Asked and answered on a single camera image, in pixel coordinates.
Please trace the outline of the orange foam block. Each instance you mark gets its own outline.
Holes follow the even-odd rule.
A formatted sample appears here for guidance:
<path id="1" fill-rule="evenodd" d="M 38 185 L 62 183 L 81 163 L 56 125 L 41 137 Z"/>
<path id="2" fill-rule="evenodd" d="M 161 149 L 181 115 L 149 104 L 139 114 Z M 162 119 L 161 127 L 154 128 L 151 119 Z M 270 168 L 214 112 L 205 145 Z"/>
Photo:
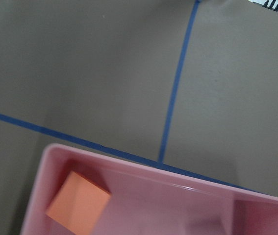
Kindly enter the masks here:
<path id="1" fill-rule="evenodd" d="M 110 192 L 72 171 L 46 209 L 46 215 L 75 235 L 89 235 L 110 198 Z"/>

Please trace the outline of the pink plastic bin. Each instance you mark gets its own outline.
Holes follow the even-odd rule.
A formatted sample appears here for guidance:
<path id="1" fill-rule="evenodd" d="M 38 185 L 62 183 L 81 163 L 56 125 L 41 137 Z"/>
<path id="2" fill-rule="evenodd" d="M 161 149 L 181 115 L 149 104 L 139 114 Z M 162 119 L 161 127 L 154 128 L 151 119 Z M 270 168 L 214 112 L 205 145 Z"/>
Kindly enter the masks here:
<path id="1" fill-rule="evenodd" d="M 21 234 L 72 234 L 47 215 L 71 172 L 111 195 L 94 235 L 278 235 L 277 197 L 57 143 L 42 153 Z"/>

